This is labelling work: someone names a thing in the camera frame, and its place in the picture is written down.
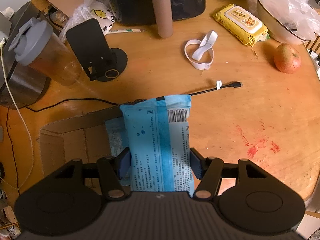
red apple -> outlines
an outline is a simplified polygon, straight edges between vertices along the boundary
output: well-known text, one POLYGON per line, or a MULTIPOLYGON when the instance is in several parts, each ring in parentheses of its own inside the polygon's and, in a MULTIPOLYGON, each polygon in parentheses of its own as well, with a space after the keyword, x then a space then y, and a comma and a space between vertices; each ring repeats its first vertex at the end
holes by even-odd
POLYGON ((301 57, 298 51, 289 44, 281 44, 276 48, 274 62, 281 72, 292 74, 300 68, 301 57))

metal appliance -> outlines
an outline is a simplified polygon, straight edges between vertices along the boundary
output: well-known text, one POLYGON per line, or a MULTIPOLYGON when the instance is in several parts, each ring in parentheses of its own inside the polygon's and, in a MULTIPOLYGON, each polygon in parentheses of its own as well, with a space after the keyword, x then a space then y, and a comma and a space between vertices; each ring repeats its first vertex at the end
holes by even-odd
MULTIPOLYGON (((46 20, 44 15, 41 14, 41 12, 31 2, 26 3, 17 12, 15 12, 10 19, 12 23, 10 35, 3 48, 4 67, 6 69, 7 81, 19 108, 31 105, 39 100, 46 92, 50 83, 50 78, 29 66, 22 66, 15 60, 15 52, 8 51, 8 48, 14 37, 17 35, 19 28, 32 17, 46 20)), ((6 88, 2 71, 0 71, 0 105, 15 109, 6 88)))

usb connector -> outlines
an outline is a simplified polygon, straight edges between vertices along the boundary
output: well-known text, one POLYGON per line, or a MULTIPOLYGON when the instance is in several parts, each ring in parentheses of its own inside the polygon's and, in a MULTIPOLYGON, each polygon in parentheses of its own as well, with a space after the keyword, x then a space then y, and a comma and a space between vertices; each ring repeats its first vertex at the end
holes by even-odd
POLYGON ((239 87, 242 87, 242 83, 241 82, 233 82, 229 86, 232 88, 239 88, 239 87))

wooden table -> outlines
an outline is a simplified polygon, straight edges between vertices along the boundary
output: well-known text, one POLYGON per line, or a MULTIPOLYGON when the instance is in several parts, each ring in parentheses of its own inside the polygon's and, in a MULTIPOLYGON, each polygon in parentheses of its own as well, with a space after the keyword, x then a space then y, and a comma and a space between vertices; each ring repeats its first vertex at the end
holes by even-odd
MULTIPOLYGON (((31 107, 40 109, 65 98, 85 97, 124 103, 199 91, 215 87, 217 80, 223 84, 241 81, 242 88, 192 97, 190 146, 203 156, 216 156, 225 162, 249 158, 307 199, 320 167, 320 85, 316 71, 303 45, 296 47, 302 57, 301 69, 296 74, 284 74, 273 63, 278 42, 258 42, 253 48, 241 44, 210 17, 229 3, 248 8, 246 0, 207 0, 206 11, 199 17, 175 22, 174 34, 168 39, 159 38, 154 26, 145 26, 143 33, 107 35, 111 48, 121 48, 128 55, 127 69, 120 77, 111 82, 90 82, 85 77, 72 88, 51 82, 44 97, 31 107), (202 39, 211 29, 218 34, 213 46, 214 63, 209 70, 197 70, 184 56, 183 48, 186 41, 202 39)), ((50 122, 105 107, 109 105, 82 101, 66 102, 39 113, 21 110, 35 148, 34 168, 22 192, 43 177, 39 129, 50 122)), ((1 107, 0 115, 5 128, 7 109, 1 107)), ((10 110, 8 123, 22 183, 31 166, 28 136, 16 111, 10 110)), ((6 132, 0 151, 6 180, 14 185, 16 171, 6 132)), ((231 184, 224 181, 222 188, 231 184)), ((6 185, 4 188, 13 203, 17 191, 6 185)))

white cable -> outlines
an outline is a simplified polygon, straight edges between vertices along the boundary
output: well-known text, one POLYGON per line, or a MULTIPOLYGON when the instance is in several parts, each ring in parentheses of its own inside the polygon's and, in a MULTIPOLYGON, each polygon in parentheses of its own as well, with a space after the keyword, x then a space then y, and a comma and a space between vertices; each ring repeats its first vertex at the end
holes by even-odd
POLYGON ((27 124, 26 124, 26 122, 24 121, 24 119, 23 119, 23 117, 22 117, 22 115, 21 115, 21 113, 20 113, 20 111, 19 111, 19 109, 18 109, 18 106, 17 106, 17 104, 16 104, 16 101, 15 101, 14 98, 13 98, 13 95, 12 95, 12 93, 11 93, 11 90, 10 90, 9 85, 8 85, 8 82, 7 82, 7 78, 6 78, 7 75, 6 75, 6 73, 5 73, 4 62, 3 62, 3 45, 4 45, 4 43, 5 43, 5 39, 3 39, 3 40, 0 42, 1 63, 2 63, 2 70, 3 70, 3 75, 4 75, 4 82, 5 82, 6 86, 7 86, 7 90, 8 90, 8 92, 9 92, 9 94, 10 94, 10 97, 11 97, 11 99, 12 99, 12 102, 14 103, 14 106, 16 107, 16 109, 17 109, 17 111, 18 111, 18 114, 19 114, 19 116, 20 116, 20 118, 21 118, 24 126, 26 127, 27 132, 28 132, 29 139, 30 139, 30 145, 31 145, 31 152, 32 152, 32 165, 31 165, 31 169, 30 169, 29 174, 27 175, 26 179, 23 181, 23 183, 21 184, 21 186, 18 187, 18 188, 10 185, 8 182, 6 182, 6 181, 5 181, 4 179, 2 179, 1 177, 0 177, 0 179, 1 179, 5 184, 9 185, 10 187, 12 187, 12 188, 14 188, 14 189, 16 189, 16 190, 19 190, 19 189, 21 189, 22 186, 25 184, 25 182, 26 182, 27 179, 29 178, 29 176, 30 176, 30 174, 31 174, 31 171, 32 171, 32 169, 33 169, 33 165, 34 165, 34 152, 33 152, 32 138, 31 138, 29 129, 28 129, 27 124))

